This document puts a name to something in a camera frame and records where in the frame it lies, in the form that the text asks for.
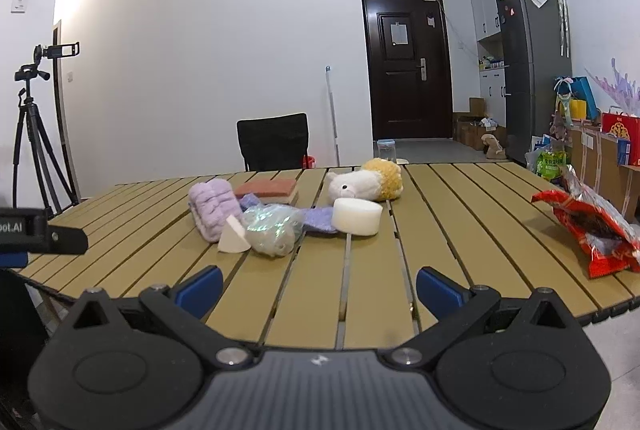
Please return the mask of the white and yellow plush dog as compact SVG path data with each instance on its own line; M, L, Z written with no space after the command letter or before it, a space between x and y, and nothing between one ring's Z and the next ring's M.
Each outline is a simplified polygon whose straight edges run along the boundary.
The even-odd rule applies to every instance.
M399 198L404 191L401 168L396 162L381 158L367 161L356 171L329 172L326 184L331 204L338 198L386 202Z

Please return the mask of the blue pet feeder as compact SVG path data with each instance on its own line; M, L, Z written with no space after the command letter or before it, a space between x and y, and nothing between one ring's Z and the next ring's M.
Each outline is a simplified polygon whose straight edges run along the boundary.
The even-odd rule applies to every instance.
M378 158L395 162L397 160L396 142L392 138L376 141Z

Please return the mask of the grey refrigerator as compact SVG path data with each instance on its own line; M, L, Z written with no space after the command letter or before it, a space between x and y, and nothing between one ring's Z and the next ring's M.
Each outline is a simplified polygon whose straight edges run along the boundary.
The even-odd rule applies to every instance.
M555 81L572 73L559 0L496 0L504 60L506 156L525 164L532 139L549 131Z

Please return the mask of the white mop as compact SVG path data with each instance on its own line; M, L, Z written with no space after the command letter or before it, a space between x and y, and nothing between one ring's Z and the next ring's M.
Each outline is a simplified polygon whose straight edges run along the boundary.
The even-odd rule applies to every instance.
M341 165L340 142L338 142L338 130L337 130L337 122L336 122L334 94L333 94L333 89L331 84L331 72L332 72L331 66L326 65L326 68L324 68L324 74L326 75L326 90L328 91L335 162L337 167L339 167Z

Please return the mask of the green snack bag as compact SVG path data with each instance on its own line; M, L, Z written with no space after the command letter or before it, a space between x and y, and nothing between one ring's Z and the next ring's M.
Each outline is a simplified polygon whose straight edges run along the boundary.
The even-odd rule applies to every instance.
M536 159L535 173L546 181L552 182L563 175L567 165L565 150L542 150Z

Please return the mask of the black folding chair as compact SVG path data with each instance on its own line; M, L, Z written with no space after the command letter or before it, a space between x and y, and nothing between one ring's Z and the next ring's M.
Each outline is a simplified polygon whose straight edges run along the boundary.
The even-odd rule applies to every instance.
M240 152L247 171L304 168L308 155L308 119L304 112L236 123Z

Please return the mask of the orange scrub sponge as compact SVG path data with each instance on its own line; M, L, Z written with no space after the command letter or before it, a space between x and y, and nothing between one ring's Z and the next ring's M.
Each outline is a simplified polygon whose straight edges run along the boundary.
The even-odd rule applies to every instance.
M293 205L298 188L296 179L251 179L238 186L234 194L238 199L253 194L264 204Z

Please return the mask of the iridescent plastic bag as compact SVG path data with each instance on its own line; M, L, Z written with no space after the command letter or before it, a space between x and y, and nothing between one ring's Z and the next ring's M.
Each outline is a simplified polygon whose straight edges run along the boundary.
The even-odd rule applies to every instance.
M253 250L270 258L285 257L303 235L305 213L282 204L258 205L242 213L245 239Z

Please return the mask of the lilac fluffy towel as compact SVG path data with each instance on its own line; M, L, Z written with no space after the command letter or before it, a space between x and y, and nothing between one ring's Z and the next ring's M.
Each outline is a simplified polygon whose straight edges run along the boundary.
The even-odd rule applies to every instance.
M188 194L195 226L206 242L219 242L229 216L239 219L242 209L232 185L225 179L194 184Z

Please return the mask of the cardboard box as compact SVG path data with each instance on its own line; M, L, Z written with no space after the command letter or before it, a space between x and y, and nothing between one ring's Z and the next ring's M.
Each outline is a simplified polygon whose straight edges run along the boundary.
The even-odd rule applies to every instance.
M617 163L617 140L585 127L570 129L570 161L578 178L630 222L639 221L639 168Z

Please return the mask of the red gift bag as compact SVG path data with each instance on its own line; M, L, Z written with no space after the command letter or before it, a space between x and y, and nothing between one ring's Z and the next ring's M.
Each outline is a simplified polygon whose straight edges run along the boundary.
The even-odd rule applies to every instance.
M623 112L604 112L602 131L626 140L629 146L628 166L638 167L640 156L640 118Z

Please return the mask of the dark wooden door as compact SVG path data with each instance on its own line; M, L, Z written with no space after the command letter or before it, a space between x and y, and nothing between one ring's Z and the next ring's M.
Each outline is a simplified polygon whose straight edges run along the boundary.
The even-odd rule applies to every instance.
M452 78L442 0L362 0L375 140L451 138Z

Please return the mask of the purple knit cloth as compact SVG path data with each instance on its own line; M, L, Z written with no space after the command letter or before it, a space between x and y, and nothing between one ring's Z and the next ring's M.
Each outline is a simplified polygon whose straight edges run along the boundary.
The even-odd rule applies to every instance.
M250 207L263 207L265 205L255 194L245 194L239 199L239 204L242 211L246 211ZM331 206L303 208L303 213L305 216L304 229L307 232L320 234L337 233L337 229L334 228L332 223L333 208Z

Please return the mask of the white wedge sponge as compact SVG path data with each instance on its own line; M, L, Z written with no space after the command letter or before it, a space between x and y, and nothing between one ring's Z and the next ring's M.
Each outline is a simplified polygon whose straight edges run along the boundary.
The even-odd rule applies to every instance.
M242 254L250 250L250 243L246 240L244 226L235 216L228 216L224 221L218 251L224 254Z

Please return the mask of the white round sponge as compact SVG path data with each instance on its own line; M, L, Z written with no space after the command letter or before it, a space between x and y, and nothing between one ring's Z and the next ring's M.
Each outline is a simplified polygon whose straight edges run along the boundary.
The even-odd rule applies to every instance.
M380 229L383 207L359 198L337 198L333 205L332 225L342 233L373 236Z

